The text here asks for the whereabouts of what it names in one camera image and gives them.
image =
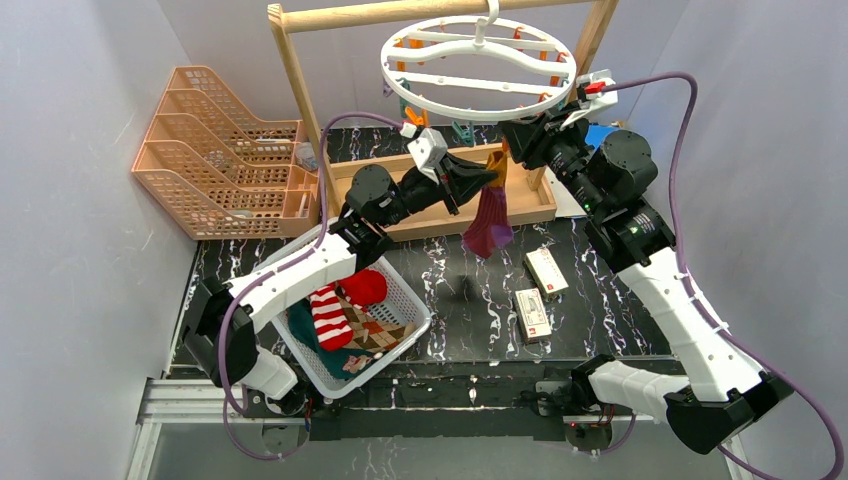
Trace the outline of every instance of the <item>table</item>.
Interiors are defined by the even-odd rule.
[[[492,127],[477,128],[475,133],[478,142],[499,141]],[[444,130],[444,135],[450,146],[458,144],[450,129]],[[386,129],[339,129],[330,133],[328,150],[336,161],[392,155],[403,151],[403,139]],[[397,433],[397,422],[392,418],[398,412],[387,410],[428,405],[469,408],[481,403],[489,407],[511,406],[521,389],[532,388],[535,381],[549,378],[552,372],[573,368],[599,353],[613,354],[662,373],[681,373],[647,310],[589,245],[583,233],[585,221],[557,219],[515,227],[515,240],[487,260],[468,251],[459,235],[396,244],[385,256],[413,290],[424,292],[423,300],[433,314],[431,328],[366,388],[336,403],[336,407],[357,410],[353,416],[367,418],[356,420],[359,426],[346,433],[342,427],[335,428],[326,434],[327,439],[370,435],[363,425],[373,425],[380,435],[390,433],[386,428],[394,428],[392,431]],[[282,239],[201,242],[184,308],[196,308],[192,293],[198,281],[213,275],[224,281],[247,274],[284,244]],[[569,288],[546,303],[554,330],[550,340],[525,345],[512,308],[513,292],[535,286],[523,265],[523,254],[542,246],[551,250]],[[263,330],[259,339],[272,352],[289,356],[273,328]],[[170,374],[202,375],[195,365],[191,355],[177,345]],[[488,397],[469,405],[470,388],[486,391],[481,395]],[[399,396],[399,389],[406,394]],[[514,418],[467,428],[478,434],[493,434],[496,432],[489,431],[490,426],[496,423],[501,434],[539,436],[538,429],[542,427],[534,422],[532,412],[523,409],[509,415]],[[452,417],[445,415],[433,421],[430,416],[422,421],[421,429],[413,428],[408,435],[439,431],[439,425],[441,431],[448,425],[458,426],[456,433],[462,434],[465,427]],[[541,436],[560,435],[557,439],[561,439],[561,426],[557,428]]]

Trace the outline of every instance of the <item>white circular hanger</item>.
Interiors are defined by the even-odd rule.
[[[446,117],[462,120],[482,122],[512,120],[553,108],[565,99],[574,84],[577,74],[577,65],[574,62],[574,57],[562,42],[551,35],[529,25],[499,19],[497,18],[498,12],[498,2],[496,0],[490,0],[488,18],[476,16],[436,18],[410,25],[392,35],[380,51],[380,64],[386,83],[395,93],[412,105]],[[441,30],[446,25],[473,25],[475,26],[475,34],[445,33]],[[525,34],[525,37],[531,36],[535,37],[535,39],[486,37],[485,28],[489,25],[505,27],[510,30],[516,30],[520,27],[521,33]],[[404,39],[439,43],[418,49],[395,46]],[[533,53],[548,52],[548,57],[553,58],[554,61],[539,60],[519,51],[519,49]],[[487,55],[500,58],[523,70],[545,75],[547,77],[546,80],[550,77],[559,77],[560,83],[556,86],[551,86],[549,82],[541,85],[532,85],[427,73],[401,72],[394,69],[396,62],[426,62],[450,55]],[[510,110],[470,110],[444,105],[420,97],[404,88],[401,85],[401,79],[405,79],[410,84],[428,83],[437,86],[464,87],[476,90],[532,94],[537,96],[544,95],[545,97],[539,103]]]

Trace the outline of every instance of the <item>red sock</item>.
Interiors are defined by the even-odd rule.
[[[315,333],[321,348],[332,352],[353,340],[353,330],[347,323],[339,297],[336,296],[332,285],[315,290],[309,296],[309,304],[312,307],[312,321],[315,323]]]
[[[339,280],[345,300],[353,305],[373,305],[386,299],[388,285],[382,273],[365,269]]]

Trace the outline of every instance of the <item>small box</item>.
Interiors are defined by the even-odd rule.
[[[530,269],[530,274],[536,280],[536,285],[545,300],[551,300],[568,288],[565,277],[562,276],[553,255],[547,248],[527,253],[524,255],[524,263]]]
[[[515,292],[515,310],[521,321],[525,343],[535,343],[551,336],[551,324],[539,290],[531,288]]]

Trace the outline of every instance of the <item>hook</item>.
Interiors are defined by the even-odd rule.
[[[480,17],[477,19],[477,29],[474,32],[474,46],[482,47],[486,43],[486,27],[495,23],[501,11],[501,6],[498,0],[487,0],[489,4],[489,18]]]

